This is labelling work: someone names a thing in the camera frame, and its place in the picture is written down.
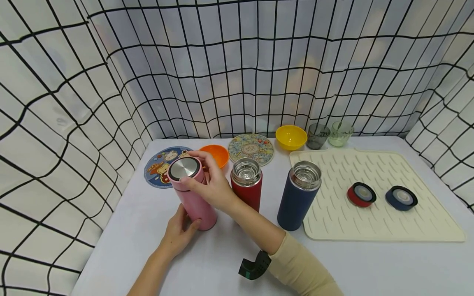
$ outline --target pink thermos bottle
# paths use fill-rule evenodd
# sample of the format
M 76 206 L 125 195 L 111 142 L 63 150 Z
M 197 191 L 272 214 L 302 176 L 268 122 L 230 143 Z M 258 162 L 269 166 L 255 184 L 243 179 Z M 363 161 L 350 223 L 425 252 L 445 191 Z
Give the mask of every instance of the pink thermos bottle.
M 196 219 L 202 220 L 199 230 L 211 229 L 217 221 L 216 210 L 199 194 L 190 191 L 179 181 L 182 177 L 190 177 L 199 183 L 207 185 L 201 162 L 194 157 L 179 158 L 168 168 L 168 177 L 189 218 L 192 221 Z

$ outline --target round coaster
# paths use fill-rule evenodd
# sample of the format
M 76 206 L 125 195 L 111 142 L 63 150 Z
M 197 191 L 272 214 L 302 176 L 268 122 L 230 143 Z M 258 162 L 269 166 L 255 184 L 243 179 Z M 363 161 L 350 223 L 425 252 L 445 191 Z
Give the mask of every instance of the round coaster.
M 248 157 L 255 160 L 261 167 L 273 158 L 273 145 L 266 137 L 257 134 L 238 135 L 230 141 L 229 158 L 232 162 Z
M 146 163 L 144 177 L 148 184 L 156 188 L 171 188 L 168 175 L 168 167 L 177 158 L 188 156 L 191 148 L 176 146 L 161 150 Z

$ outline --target person's right hand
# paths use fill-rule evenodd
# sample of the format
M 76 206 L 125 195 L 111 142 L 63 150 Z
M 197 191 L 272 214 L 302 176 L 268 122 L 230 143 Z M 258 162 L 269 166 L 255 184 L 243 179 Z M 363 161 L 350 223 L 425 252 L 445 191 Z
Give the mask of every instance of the person's right hand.
M 209 184 L 204 185 L 189 177 L 183 177 L 180 181 L 191 191 L 196 192 L 213 207 L 225 212 L 226 207 L 230 206 L 232 202 L 238 198 L 229 182 L 224 176 L 224 173 L 217 165 L 215 159 L 208 152 L 204 151 L 189 151 L 190 156 L 198 158 L 202 165 L 206 167 L 205 170 L 209 172 Z

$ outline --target white table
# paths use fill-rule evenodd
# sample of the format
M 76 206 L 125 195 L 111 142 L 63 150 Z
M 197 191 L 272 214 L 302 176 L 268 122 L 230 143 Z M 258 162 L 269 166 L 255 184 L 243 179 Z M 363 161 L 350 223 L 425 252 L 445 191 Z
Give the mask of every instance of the white table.
M 143 169 L 154 153 L 170 146 L 199 149 L 208 144 L 220 144 L 227 147 L 229 141 L 151 142 L 79 277 L 73 295 L 126 295 L 149 254 L 158 246 L 179 199 L 171 188 L 156 189 L 146 183 Z M 277 223 L 290 159 L 275 139 L 272 143 L 274 159 L 262 168 L 265 177 L 260 211 Z M 466 242 L 317 242 L 307 238 L 303 227 L 292 235 L 318 257 L 346 295 L 472 295 L 474 216 L 402 139 L 353 137 L 350 146 L 403 154 L 462 227 Z M 231 166 L 229 162 L 227 176 Z M 255 281 L 238 275 L 242 258 L 254 260 L 259 249 L 227 215 L 218 214 L 217 224 L 207 232 L 198 233 L 183 254 L 173 261 L 160 295 L 294 295 L 269 273 Z

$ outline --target black watch strap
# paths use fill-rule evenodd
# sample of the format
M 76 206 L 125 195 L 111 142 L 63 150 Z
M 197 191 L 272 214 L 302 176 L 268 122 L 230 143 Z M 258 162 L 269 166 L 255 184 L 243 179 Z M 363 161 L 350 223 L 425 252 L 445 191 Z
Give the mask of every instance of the black watch strap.
M 254 280 L 265 273 L 271 262 L 272 260 L 268 253 L 260 251 L 257 254 L 257 258 L 255 258 L 255 262 L 243 258 L 238 273 L 249 280 Z

